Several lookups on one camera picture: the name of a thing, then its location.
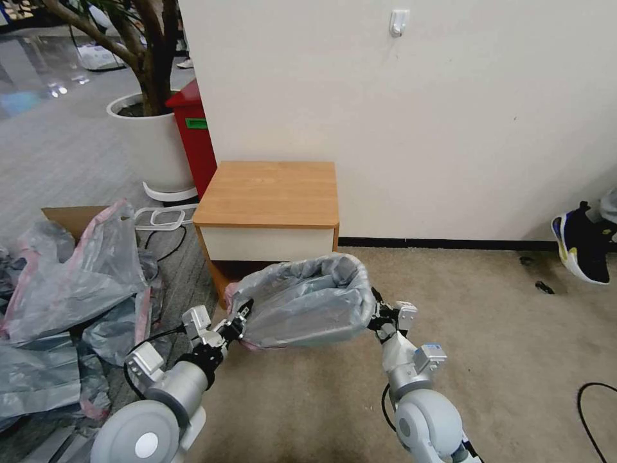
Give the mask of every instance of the black sneaker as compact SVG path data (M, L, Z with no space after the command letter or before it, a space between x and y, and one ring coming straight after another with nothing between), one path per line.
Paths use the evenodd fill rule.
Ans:
M559 245L559 257L566 268L588 283L606 285L610 281L606 266L607 245L617 226L589 220L590 209L581 201L578 209L553 219L551 230Z

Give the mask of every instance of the black cable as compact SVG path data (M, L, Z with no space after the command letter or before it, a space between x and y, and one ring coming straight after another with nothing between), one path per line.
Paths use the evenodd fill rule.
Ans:
M138 343L135 347L133 347L130 351L129 354L137 349L140 345L144 344L145 342L150 342L150 341L154 341L155 339L158 338L162 338L163 336L169 336L170 334L173 333L179 333L179 332L183 332L184 331L184 325L178 325L176 328L172 328L170 330L167 331L163 331L160 333L157 333L149 338L144 339L142 342ZM126 382L129 384L130 388L133 390L133 392L142 400L144 400L146 397L143 395L143 392L141 392L137 386L135 385L135 383L133 383L133 380L130 378L129 376L129 368L127 366L126 363L124 363L122 365L122 370L124 371L124 379L126 380Z
M75 49L77 50L77 54L79 57L82 57L82 54L79 52L79 47L77 46L77 42L75 41L75 34L73 34L73 27L69 24L69 33L71 34L71 40L73 41L73 45L75 45Z
M394 427L394 424L392 424L392 422L390 421L390 417L388 416L388 413L386 411L386 394L388 393L389 389L390 389L390 383L386 384L386 387L384 387L384 391L381 393L381 411L384 414L384 418L386 419L388 426L392 428L394 432L396 432L397 429Z
M184 242L184 238L186 238L186 227L184 225L180 225L180 228L182 228L182 230L183 230L182 238L180 238L180 242L176 245L176 247L174 249L169 251L167 254L165 254L160 259L157 259L156 260L157 262L161 262L162 260L167 259L171 254L175 253L180 248L180 246L182 246L182 243ZM158 232L158 230L150 232L150 235L148 235L148 237L146 238L146 243L143 245L144 249L148 249L148 245L150 244L150 239L157 232Z
M600 457L600 460L602 460L602 463L607 463L606 458L604 458L604 455L602 454L602 451L598 447L596 440L593 438L593 435L591 434L591 431L589 430L589 426L587 425L587 421L585 421L585 417L583 416L583 407L581 405L581 399L583 398L583 392L585 391L585 389L587 389L590 386L602 386L602 387L605 387L606 389L610 389L615 392L617 392L617 388L613 386L609 386L608 384L604 384L604 383L595 383L595 382L585 383L580 387L580 389L578 389L578 394L577 394L577 409L578 409L578 416L580 417L580 422L583 424L583 428L585 428L587 437L589 437L589 440L591 441L593 448L596 450L598 456Z

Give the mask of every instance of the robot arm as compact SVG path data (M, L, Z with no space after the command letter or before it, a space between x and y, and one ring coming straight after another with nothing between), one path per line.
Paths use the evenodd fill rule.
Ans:
M214 383L216 368L227 356L229 344L242 339L253 301L231 319L210 329L205 306L183 314L192 351L163 371L163 358L149 343L134 349L125 360L144 400L115 413L99 431L91 463L181 463L206 423L202 395Z
M447 359L439 344L416 348L406 337L417 309L407 302L393 306L377 299L369 329L382 345L382 367L388 375L389 398L399 441L417 463L480 463L463 432L461 415L444 395L431 389L432 376Z
M431 390L431 377L447 356L439 344L417 349L406 339L416 308L404 302L390 306L378 292L375 316L368 328L382 344L382 366L388 375L389 398L395 409L399 441L416 463L480 463L463 432L460 414L442 394ZM213 384L215 370L229 344L242 339L253 302L210 329L205 306L183 315L192 346L169 370L146 342L125 360L144 400L115 413L96 436L91 463L181 463L206 422L202 395Z

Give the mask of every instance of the floor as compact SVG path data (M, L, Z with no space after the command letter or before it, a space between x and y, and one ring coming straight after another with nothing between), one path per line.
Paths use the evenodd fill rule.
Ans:
M418 307L408 338L444 347L435 389L485 462L596 461L575 399L587 381L617 386L617 287L580 282L552 253L341 251L365 263L384 298ZM535 288L540 279L554 295ZM408 461L382 418L380 362L369 332L318 349L231 349L204 395L208 422L191 461ZM617 395L592 388L583 404L615 455Z
M56 51L46 62L58 63L50 66L52 74L68 76L73 68L53 56L65 57L71 43L56 39ZM24 42L12 46L21 47L30 60ZM0 46L5 71L7 60L15 58L6 50ZM26 91L45 89L45 74L35 64L32 68L23 78L0 78L0 93L36 82L33 74L41 83ZM135 207L152 204L104 111L107 102L137 90L134 77L126 69L85 77L85 84L65 85L67 93L58 98L46 96L0 118L0 243L5 246L40 218L42 206L107 204L119 197L128 197ZM192 71L175 70L172 82L182 86L193 77ZM157 236L152 245L163 254L176 239ZM449 360L435 387L458 407L486 462L596 460L575 398L586 381L617 385L616 287L576 280L552 253L526 253L533 260L522 266L515 252L341 251L366 264L373 285L387 299L410 300L419 308L409 337L418 345L438 341L444 346ZM614 256L610 269L617 275ZM215 309L192 231L162 271L168 286L165 323L175 323L191 305ZM536 289L538 280L555 294ZM178 343L175 352L183 348ZM385 382L379 344L368 332L318 349L248 352L234 346L204 396L208 422L188 461L407 461L381 416ZM111 386L116 408L131 399L119 376ZM584 409L600 447L615 455L617 397L589 390ZM28 433L0 435L3 462L19 461L52 426L33 421Z
M84 37L76 37L77 44L85 42ZM94 76L79 66L75 46L68 38L0 36L0 120L46 100L64 98Z

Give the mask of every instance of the white plant pot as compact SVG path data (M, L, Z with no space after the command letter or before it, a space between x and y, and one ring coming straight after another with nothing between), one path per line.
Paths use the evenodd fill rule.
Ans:
M141 93L123 96L107 105L124 140L129 161L144 182L148 196L159 201L182 201L197 195L174 114L149 117L118 115L141 101Z

